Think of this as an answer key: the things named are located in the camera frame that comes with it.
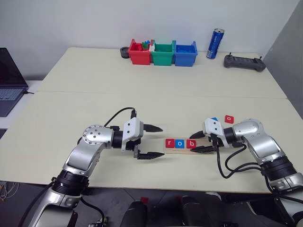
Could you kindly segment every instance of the blue can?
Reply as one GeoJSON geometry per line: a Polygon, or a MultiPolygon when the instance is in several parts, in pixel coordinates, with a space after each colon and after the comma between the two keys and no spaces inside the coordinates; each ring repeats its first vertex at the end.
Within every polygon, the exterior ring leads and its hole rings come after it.
{"type": "Polygon", "coordinates": [[[223,29],[216,28],[214,30],[213,37],[210,41],[209,48],[208,48],[208,51],[207,51],[207,54],[206,54],[207,58],[214,59],[216,57],[220,42],[223,38],[223,35],[224,35],[224,30],[223,29]]]}

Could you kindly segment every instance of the plastic bin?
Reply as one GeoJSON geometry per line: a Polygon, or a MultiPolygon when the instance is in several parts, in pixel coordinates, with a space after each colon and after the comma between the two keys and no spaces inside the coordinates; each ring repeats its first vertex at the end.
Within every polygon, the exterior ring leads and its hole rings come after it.
{"type": "Polygon", "coordinates": [[[195,41],[191,45],[176,45],[174,48],[176,66],[193,66],[198,55],[195,41]]]}
{"type": "Polygon", "coordinates": [[[136,43],[135,39],[132,39],[128,48],[128,54],[132,60],[132,63],[136,65],[149,65],[152,61],[149,47],[150,44],[148,44],[148,49],[143,49],[141,43],[136,43]]]}
{"type": "Polygon", "coordinates": [[[173,63],[173,56],[175,53],[176,41],[171,44],[157,44],[153,42],[150,50],[154,65],[171,65],[173,63]]]}

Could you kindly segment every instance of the green bin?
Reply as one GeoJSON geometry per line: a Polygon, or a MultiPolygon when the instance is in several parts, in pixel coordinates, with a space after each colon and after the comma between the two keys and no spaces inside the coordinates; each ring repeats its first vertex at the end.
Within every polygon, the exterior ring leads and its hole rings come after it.
{"type": "Polygon", "coordinates": [[[171,44],[157,44],[153,42],[151,47],[151,55],[154,65],[168,65],[170,66],[173,62],[173,57],[175,54],[175,43],[173,40],[171,44]]]}

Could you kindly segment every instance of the blue bin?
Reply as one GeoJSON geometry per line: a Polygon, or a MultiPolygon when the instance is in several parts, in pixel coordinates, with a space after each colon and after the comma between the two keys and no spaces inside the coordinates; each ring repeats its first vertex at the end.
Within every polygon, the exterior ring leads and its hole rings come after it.
{"type": "Polygon", "coordinates": [[[196,42],[191,45],[176,45],[175,43],[174,61],[176,66],[192,67],[198,55],[196,42]]]}

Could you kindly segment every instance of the gray controller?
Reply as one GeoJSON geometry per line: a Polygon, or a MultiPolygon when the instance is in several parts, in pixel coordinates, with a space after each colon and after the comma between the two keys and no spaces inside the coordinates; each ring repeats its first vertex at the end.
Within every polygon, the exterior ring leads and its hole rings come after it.
{"type": "Polygon", "coordinates": [[[262,57],[258,58],[241,58],[241,57],[234,57],[229,53],[224,57],[224,67],[236,67],[242,69],[251,69],[256,70],[258,72],[262,72],[266,65],[261,60],[262,57]]]}

